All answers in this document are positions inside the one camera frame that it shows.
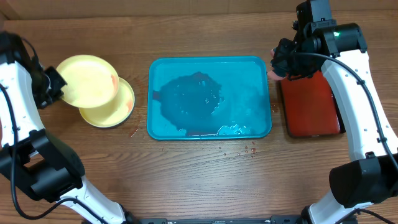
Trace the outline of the yellow plate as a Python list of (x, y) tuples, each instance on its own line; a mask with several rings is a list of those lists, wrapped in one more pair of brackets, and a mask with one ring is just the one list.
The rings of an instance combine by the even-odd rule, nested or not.
[(94, 55), (76, 55), (65, 59), (57, 72), (66, 81), (62, 100), (77, 108), (96, 108), (109, 103), (119, 88), (114, 67)]
[(82, 118), (97, 128), (113, 128), (119, 126), (130, 117), (135, 94), (130, 84), (119, 78), (119, 89), (116, 96), (103, 106), (97, 108), (80, 108)]

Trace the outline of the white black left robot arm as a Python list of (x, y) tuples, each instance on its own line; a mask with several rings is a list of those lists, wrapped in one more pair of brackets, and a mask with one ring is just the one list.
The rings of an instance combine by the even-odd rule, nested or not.
[(135, 223), (86, 178), (77, 153), (44, 127), (39, 110), (59, 100), (67, 83), (30, 56), (27, 44), (1, 32), (1, 174), (10, 181), (16, 212), (39, 220), (63, 205), (85, 223)]

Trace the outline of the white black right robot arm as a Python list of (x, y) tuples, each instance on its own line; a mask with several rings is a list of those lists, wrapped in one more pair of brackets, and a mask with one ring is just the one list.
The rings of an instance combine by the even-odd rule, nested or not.
[(323, 0), (306, 0), (296, 13), (294, 39), (281, 39), (272, 52), (271, 77), (323, 74), (345, 126), (350, 162), (332, 169), (330, 191), (289, 222), (356, 223), (369, 206), (397, 196), (397, 136), (377, 95), (359, 25), (337, 24)]

